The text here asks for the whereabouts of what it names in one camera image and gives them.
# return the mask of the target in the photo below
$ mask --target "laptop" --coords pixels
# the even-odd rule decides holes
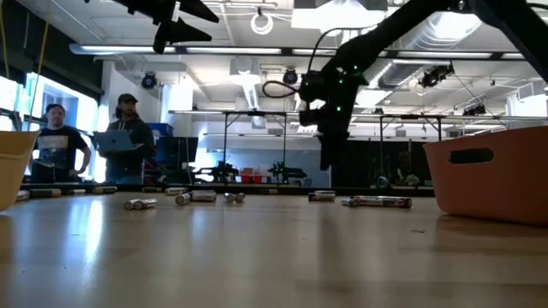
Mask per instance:
[[[99,149],[104,152],[131,151],[143,146],[143,144],[132,144],[126,130],[110,130],[104,133],[93,132],[93,136],[97,140]]]

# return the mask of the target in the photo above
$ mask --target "man with cap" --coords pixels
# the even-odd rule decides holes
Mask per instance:
[[[152,130],[139,118],[135,109],[137,99],[131,94],[122,94],[116,106],[117,121],[109,124],[107,130],[128,131],[131,143],[141,145],[132,151],[102,152],[106,158],[106,181],[116,184],[143,184],[143,160],[154,154]]]

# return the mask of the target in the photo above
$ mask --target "aa battery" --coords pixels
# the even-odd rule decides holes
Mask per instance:
[[[215,202],[217,194],[213,191],[192,192],[192,200],[197,202]]]
[[[246,198],[246,195],[243,194],[243,192],[238,193],[235,195],[236,203],[243,203],[243,200]]]
[[[143,193],[160,193],[162,192],[162,187],[143,187]]]
[[[142,199],[134,203],[134,210],[146,210],[156,206],[158,201],[155,198]]]
[[[412,205],[411,198],[400,197],[367,197],[367,196],[352,196],[348,206],[381,206],[381,207],[399,207],[410,209]]]
[[[69,189],[67,191],[69,195],[83,195],[86,194],[86,189]]]
[[[313,202],[334,202],[335,201],[335,193],[326,193],[326,192],[310,192],[308,194],[308,201]]]
[[[106,194],[106,193],[115,193],[118,188],[116,187],[95,187],[93,193],[96,194]]]
[[[133,199],[133,200],[126,201],[123,204],[123,208],[125,210],[132,210],[135,206],[135,203],[138,201],[140,201],[140,199]]]
[[[316,195],[335,195],[335,191],[315,191]]]
[[[166,196],[177,196],[188,192],[186,187],[170,187],[165,190]]]
[[[31,198],[31,192],[29,191],[19,191],[17,193],[17,201],[23,201]]]
[[[31,189],[31,198],[56,198],[61,197],[61,189]]]
[[[190,199],[192,197],[190,196],[189,193],[182,193],[180,195],[178,195],[177,197],[175,197],[175,203],[177,205],[185,205],[185,204],[188,204],[190,202]]]
[[[236,200],[236,196],[233,193],[225,193],[224,194],[224,201],[226,203],[233,203]]]

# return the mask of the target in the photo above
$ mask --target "jeans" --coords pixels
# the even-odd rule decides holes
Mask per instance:
[[[106,181],[121,185],[143,185],[143,178],[139,175],[107,177]]]

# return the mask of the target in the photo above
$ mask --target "wooden table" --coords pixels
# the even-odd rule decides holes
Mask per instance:
[[[122,202],[157,197],[155,210]],[[548,229],[307,197],[120,192],[0,216],[0,307],[547,307]]]

